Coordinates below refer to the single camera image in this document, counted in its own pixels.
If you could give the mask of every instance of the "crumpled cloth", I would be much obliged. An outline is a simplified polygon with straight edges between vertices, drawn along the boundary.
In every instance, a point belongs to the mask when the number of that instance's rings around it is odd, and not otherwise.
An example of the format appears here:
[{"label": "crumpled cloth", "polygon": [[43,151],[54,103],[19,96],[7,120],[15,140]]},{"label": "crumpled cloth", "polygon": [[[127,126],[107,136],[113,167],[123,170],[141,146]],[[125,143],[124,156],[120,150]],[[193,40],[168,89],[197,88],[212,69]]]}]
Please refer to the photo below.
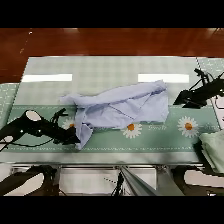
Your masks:
[{"label": "crumpled cloth", "polygon": [[63,104],[77,105],[76,135],[80,150],[94,127],[123,129],[133,122],[164,122],[168,115],[167,87],[163,81],[139,83],[102,92],[96,96],[68,94]]},{"label": "crumpled cloth", "polygon": [[224,173],[224,130],[215,133],[203,133],[199,136],[204,156],[214,171]]}]

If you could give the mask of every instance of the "blue cloth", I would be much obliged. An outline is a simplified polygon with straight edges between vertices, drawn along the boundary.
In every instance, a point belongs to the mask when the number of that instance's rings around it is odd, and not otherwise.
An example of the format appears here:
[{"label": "blue cloth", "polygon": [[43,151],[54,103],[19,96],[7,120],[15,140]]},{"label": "blue cloth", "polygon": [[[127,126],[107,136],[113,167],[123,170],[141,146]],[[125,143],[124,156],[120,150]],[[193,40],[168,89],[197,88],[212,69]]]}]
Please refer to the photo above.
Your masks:
[{"label": "blue cloth", "polygon": [[61,97],[64,104],[76,104],[76,135],[87,143],[94,127],[122,129],[133,122],[164,122],[168,115],[168,96],[163,81],[139,83],[105,91],[96,96],[69,94]]}]

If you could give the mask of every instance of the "yellow flower center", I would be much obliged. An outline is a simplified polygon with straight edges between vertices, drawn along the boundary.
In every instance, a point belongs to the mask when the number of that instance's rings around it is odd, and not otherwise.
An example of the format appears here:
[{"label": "yellow flower center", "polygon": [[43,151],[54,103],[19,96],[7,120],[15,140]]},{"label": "yellow flower center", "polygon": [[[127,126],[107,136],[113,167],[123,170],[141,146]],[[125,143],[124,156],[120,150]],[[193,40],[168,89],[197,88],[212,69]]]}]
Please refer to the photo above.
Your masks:
[{"label": "yellow flower center", "polygon": [[133,124],[128,125],[128,130],[129,131],[134,131],[134,129],[135,129],[135,126]]},{"label": "yellow flower center", "polygon": [[185,124],[185,128],[186,128],[187,130],[191,130],[191,129],[193,128],[193,126],[192,126],[192,124],[190,124],[190,123],[186,123],[186,124]]}]

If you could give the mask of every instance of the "wooden surface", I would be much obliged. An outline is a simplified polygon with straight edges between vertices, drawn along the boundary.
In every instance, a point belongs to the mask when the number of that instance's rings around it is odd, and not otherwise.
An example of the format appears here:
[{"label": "wooden surface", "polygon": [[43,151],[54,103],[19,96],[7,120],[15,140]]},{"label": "wooden surface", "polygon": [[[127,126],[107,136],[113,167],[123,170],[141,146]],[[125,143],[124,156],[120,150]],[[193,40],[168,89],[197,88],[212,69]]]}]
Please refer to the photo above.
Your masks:
[{"label": "wooden surface", "polygon": [[0,83],[19,82],[28,57],[224,57],[223,28],[0,28]]}]

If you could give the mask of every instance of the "table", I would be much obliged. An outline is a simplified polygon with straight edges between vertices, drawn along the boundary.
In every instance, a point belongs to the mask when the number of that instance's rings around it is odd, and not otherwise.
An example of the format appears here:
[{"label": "table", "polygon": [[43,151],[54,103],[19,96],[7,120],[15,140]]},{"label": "table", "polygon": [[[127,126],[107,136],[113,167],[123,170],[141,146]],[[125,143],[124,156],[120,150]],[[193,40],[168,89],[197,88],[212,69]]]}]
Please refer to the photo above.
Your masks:
[{"label": "table", "polygon": [[[73,113],[71,116],[74,116],[75,109],[73,105],[60,105],[59,97],[61,95],[67,93],[95,95],[117,86],[138,83],[139,74],[164,74],[166,77],[173,77],[173,74],[177,74],[179,77],[188,75],[189,82],[179,80],[167,83],[170,116],[180,118],[182,114],[187,114],[190,117],[197,117],[201,122],[202,131],[217,131],[219,130],[218,122],[210,102],[207,107],[200,110],[182,109],[180,106],[171,105],[181,90],[188,89],[198,81],[198,77],[194,72],[195,68],[199,68],[198,63],[202,70],[206,69],[214,76],[218,76],[221,73],[223,62],[223,59],[167,56],[31,57],[27,62],[23,79],[19,84],[8,122],[28,108],[42,112],[44,117],[50,118],[53,111],[65,107],[69,114]],[[37,78],[51,81],[34,82],[34,79]],[[55,81],[60,78],[66,78],[67,80]],[[211,121],[209,124],[205,123],[208,117]],[[172,126],[172,130],[174,130],[176,124],[173,124],[172,119],[170,118],[168,127]],[[143,124],[143,126],[150,129],[149,136],[152,136],[152,132],[157,136],[158,133],[164,131],[163,129],[166,129],[164,126],[154,124]],[[179,134],[178,138],[182,137],[178,131],[174,134],[174,137],[177,134]],[[105,135],[98,133],[95,136],[105,137]],[[71,147],[63,148],[52,145],[31,150],[10,146],[1,152],[0,162],[61,164],[189,164],[200,162],[192,146],[189,145],[189,142],[186,143],[186,139],[184,139],[185,146],[179,147],[169,146],[168,140],[170,138],[172,139],[172,135],[167,138],[168,147],[163,145],[144,148],[135,144],[135,147],[129,148],[130,151],[127,148],[123,151],[124,148],[114,147],[111,149],[102,148],[102,146],[92,148],[92,150],[89,147],[79,152]],[[33,138],[29,136],[21,139],[21,141],[23,143],[26,141],[27,144],[27,141],[32,142]]]}]

